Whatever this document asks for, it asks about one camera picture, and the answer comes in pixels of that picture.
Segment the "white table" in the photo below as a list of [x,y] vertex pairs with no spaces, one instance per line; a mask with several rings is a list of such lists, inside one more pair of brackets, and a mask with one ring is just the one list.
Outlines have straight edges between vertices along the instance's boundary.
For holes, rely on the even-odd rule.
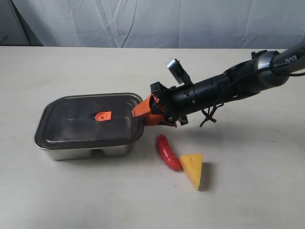
[[[126,157],[52,161],[33,144],[43,108],[73,94],[193,82],[250,59],[252,50],[0,47],[1,229],[304,228],[305,77],[226,104],[216,124],[146,127]],[[165,133],[177,155],[204,153],[205,191],[155,152]]]

